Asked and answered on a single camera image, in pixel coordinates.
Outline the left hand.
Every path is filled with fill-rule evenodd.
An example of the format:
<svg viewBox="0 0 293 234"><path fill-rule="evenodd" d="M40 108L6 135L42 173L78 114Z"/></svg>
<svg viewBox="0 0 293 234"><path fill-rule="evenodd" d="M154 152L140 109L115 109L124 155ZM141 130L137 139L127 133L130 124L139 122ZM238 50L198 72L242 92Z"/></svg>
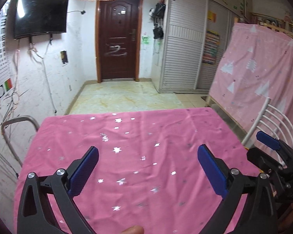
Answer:
<svg viewBox="0 0 293 234"><path fill-rule="evenodd" d="M144 234L144 228L142 226L131 226L122 231L121 234Z"/></svg>

